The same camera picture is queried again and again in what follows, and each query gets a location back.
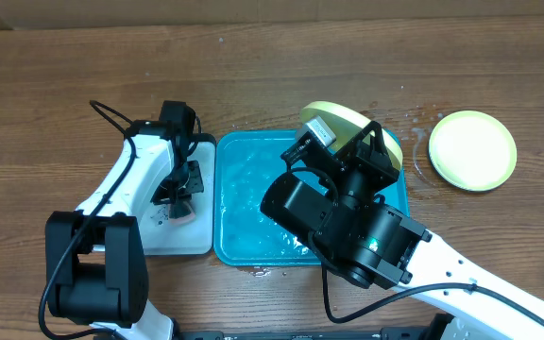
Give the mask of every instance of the blue plastic container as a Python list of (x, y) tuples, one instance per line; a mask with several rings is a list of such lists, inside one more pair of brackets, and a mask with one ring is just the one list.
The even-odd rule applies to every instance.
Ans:
[[(320, 264), (293, 234), (260, 212), (270, 184), (286, 165), (281, 153), (295, 142), (294, 130), (236, 131), (217, 146), (213, 247), (228, 265)], [(313, 174), (295, 173), (320, 192)], [(404, 173), (382, 191), (385, 202), (409, 215)]]

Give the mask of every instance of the water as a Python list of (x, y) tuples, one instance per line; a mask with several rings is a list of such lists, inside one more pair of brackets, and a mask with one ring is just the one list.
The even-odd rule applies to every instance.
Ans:
[[(286, 169), (281, 153), (294, 142), (293, 133), (287, 137), (290, 138), (235, 140), (224, 147), (222, 248), (235, 261), (317, 262), (296, 236), (260, 212), (268, 187)], [(323, 192), (315, 175), (297, 173), (296, 176)]]

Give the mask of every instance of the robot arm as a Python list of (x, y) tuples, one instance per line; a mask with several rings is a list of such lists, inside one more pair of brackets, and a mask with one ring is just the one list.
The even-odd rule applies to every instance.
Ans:
[[(459, 282), (492, 290), (544, 320), (544, 301), (498, 278), (469, 261), (442, 238), (429, 231), (429, 242), (419, 242), (406, 266), (412, 274), (408, 283), (393, 290), (402, 292), (429, 284)], [(427, 302), (463, 320), (493, 339), (544, 339), (544, 327), (503, 301), (465, 289), (432, 290), (413, 298)]]
[[(370, 122), (335, 154), (327, 150), (334, 138), (320, 117), (304, 128), (280, 157), (289, 169), (298, 160), (306, 167), (277, 178), (261, 210), (322, 262), (331, 321), (348, 322), (391, 300), (334, 317), (326, 270), (362, 288), (374, 283), (413, 296), (496, 339), (544, 339), (544, 301), (483, 270), (425, 226), (385, 205), (383, 197), (374, 196), (399, 175), (383, 147), (379, 124)], [(315, 173), (329, 191), (319, 193), (299, 180), (295, 170)]]
[[(169, 204), (169, 215), (182, 217), (192, 194), (203, 191), (198, 162), (187, 160), (199, 142), (200, 133), (192, 133), (195, 119), (200, 132), (192, 109), (166, 101), (159, 121), (129, 121), (130, 127), (122, 130), (126, 140), (121, 156), (94, 194), (74, 212), (52, 213), (45, 226), (48, 287), (52, 288), (44, 295), (53, 316), (114, 330), (123, 338), (171, 338), (171, 319), (147, 299), (148, 274), (138, 223), (152, 204)], [(109, 199), (102, 203), (104, 197)], [(93, 249), (106, 249), (105, 264), (79, 260), (78, 254)], [(56, 338), (41, 317), (40, 326)]]
[[(174, 155), (169, 141), (161, 139), (161, 136), (143, 134), (138, 134), (131, 139), (136, 145), (137, 157), (127, 173), (126, 179), (114, 192), (109, 203), (98, 213), (98, 216), (124, 213), (127, 216), (136, 216), (140, 221), (156, 189), (171, 174)], [(93, 195), (76, 207), (78, 211), (83, 211), (85, 215), (92, 213), (102, 195), (119, 178), (129, 162), (130, 154), (129, 142), (124, 141), (123, 151), (116, 164)]]

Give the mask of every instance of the wire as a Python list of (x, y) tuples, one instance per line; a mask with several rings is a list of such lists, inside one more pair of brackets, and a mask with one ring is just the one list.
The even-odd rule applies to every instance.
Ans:
[(489, 296), (491, 298), (494, 298), (506, 304), (507, 306), (515, 309), (516, 311), (522, 313), (523, 315), (530, 317), (534, 322), (544, 327), (544, 319), (532, 313), (531, 311), (527, 310), (526, 308), (522, 307), (521, 305), (517, 304), (515, 301), (507, 297), (504, 297), (503, 295), (496, 293), (490, 289), (480, 287), (477, 284), (456, 283), (456, 282), (428, 284), (428, 285), (423, 285), (417, 288), (407, 289), (402, 292), (396, 293), (391, 297), (382, 298), (379, 301), (376, 301), (364, 307), (360, 311), (354, 312), (352, 314), (349, 314), (343, 317), (335, 317), (333, 316), (331, 312), (331, 306), (329, 303), (329, 285), (327, 283), (327, 268), (325, 266), (322, 266), (322, 296), (323, 296), (323, 300), (325, 304), (325, 312), (327, 313), (327, 317), (329, 318), (331, 322), (338, 323), (338, 324), (350, 322), (353, 319), (369, 314), (377, 309), (380, 309), (381, 307), (387, 304), (398, 301), (401, 298), (406, 298), (415, 294), (428, 292), (432, 290), (445, 290), (445, 289), (463, 289), (469, 292), (484, 294), (486, 296)]
[(90, 105), (94, 110), (96, 110), (104, 119), (106, 119), (109, 123), (111, 123), (115, 128), (117, 128), (121, 133), (123, 133), (123, 136), (129, 143), (129, 146), (131, 146), (131, 154), (129, 155), (129, 161), (127, 162), (127, 165), (125, 166), (125, 169), (123, 169), (123, 172), (121, 175), (119, 175), (119, 178), (112, 184), (110, 189), (102, 195), (102, 199), (98, 202), (98, 204), (93, 208), (90, 215), (83, 220), (83, 224), (81, 227), (76, 231), (75, 235), (71, 239), (71, 242), (69, 243), (66, 250), (64, 250), (64, 253), (62, 253), (62, 257), (60, 258), (58, 264), (56, 265), (56, 268), (54, 269), (54, 272), (52, 273), (51, 278), (49, 279), (49, 282), (45, 285), (45, 288), (43, 289), (42, 298), (39, 302), (39, 328), (42, 330), (43, 334), (47, 336), (50, 339), (53, 340), (70, 340), (70, 339), (77, 339), (82, 336), (92, 335), (92, 334), (99, 334), (99, 333), (108, 333), (113, 334), (115, 333), (115, 330), (111, 329), (90, 329), (86, 331), (78, 331), (76, 333), (72, 334), (66, 334), (66, 335), (57, 335), (51, 332), (47, 325), (45, 324), (45, 303), (47, 302), (47, 297), (49, 296), (49, 292), (52, 289), (52, 286), (54, 285), (54, 282), (56, 282), (56, 278), (58, 277), (58, 273), (60, 272), (60, 269), (62, 267), (62, 264), (64, 261), (69, 257), (70, 253), (75, 250), (77, 247), (77, 244), (81, 241), (83, 235), (85, 234), (85, 231), (90, 226), (90, 223), (94, 219), (94, 217), (102, 210), (104, 205), (106, 205), (109, 202), (109, 199), (111, 198), (112, 194), (114, 194), (115, 190), (121, 185), (121, 182), (123, 182), (123, 179), (126, 177), (126, 175), (129, 172), (129, 169), (131, 169), (131, 165), (133, 165), (133, 162), (136, 159), (136, 145), (133, 143), (131, 138), (128, 138), (126, 135), (126, 131), (119, 126), (115, 121), (112, 120), (106, 113), (104, 113), (101, 109), (98, 107), (101, 107), (107, 111), (110, 111), (117, 116), (123, 118), (126, 122), (131, 123), (131, 120), (126, 118), (123, 114), (117, 112), (116, 110), (113, 110), (109, 108), (108, 106), (101, 104), (95, 100), (90, 100)]
[(92, 108), (94, 110), (96, 110), (98, 113), (100, 113), (100, 115), (109, 121), (109, 123), (113, 124), (117, 129), (119, 129), (121, 131), (121, 133), (123, 133), (125, 135), (125, 130), (120, 127), (118, 124), (116, 124), (116, 122), (114, 122), (106, 113), (102, 112), (100, 109), (97, 109), (96, 107), (100, 107), (108, 112), (111, 112), (111, 113), (114, 113), (116, 116), (122, 118), (123, 120), (125, 120), (126, 122), (132, 124), (133, 121), (129, 118), (127, 118), (125, 115), (121, 114), (119, 111), (115, 110), (115, 109), (112, 109), (102, 103), (100, 103), (99, 101), (97, 100), (90, 100), (90, 105), (92, 106)]
[(379, 204), (385, 204), (385, 196), (382, 195), (382, 194), (375, 194), (373, 196), (373, 202), (377, 200), (377, 198), (379, 199)]
[(308, 232), (308, 248), (313, 252), (313, 254), (322, 262), (323, 267), (328, 267), (331, 270), (337, 270), (337, 267), (332, 264), (327, 258), (322, 254), (320, 250), (318, 250), (318, 247), (316, 246), (316, 243), (314, 242), (314, 231), (311, 230)]
[[(198, 119), (198, 116), (195, 115), (195, 119), (196, 119), (196, 123), (198, 124), (198, 134), (201, 133), (201, 129), (200, 129), (200, 119)], [(188, 156), (190, 157), (190, 155), (192, 155), (195, 150), (196, 150), (196, 146), (198, 145), (198, 141), (195, 141), (193, 143), (193, 145), (190, 147), (190, 149), (188, 150)]]

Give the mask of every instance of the wooden table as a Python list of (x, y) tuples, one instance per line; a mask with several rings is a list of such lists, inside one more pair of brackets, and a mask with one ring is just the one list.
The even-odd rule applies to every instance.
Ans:
[[(45, 220), (91, 194), (121, 150), (89, 99), (134, 119), (187, 101), (218, 139), (296, 128), (315, 100), (361, 111), (402, 139), (412, 216), (544, 299), (544, 17), (0, 32), (0, 338), (39, 337)], [(413, 132), (464, 109), (497, 117), (518, 145), (514, 175), (487, 194), (440, 180)], [(436, 312), (407, 299), (336, 326), (318, 268), (234, 268), (209, 253), (148, 269), (151, 300), (184, 330), (375, 330)], [(386, 294), (331, 280), (338, 315)]]

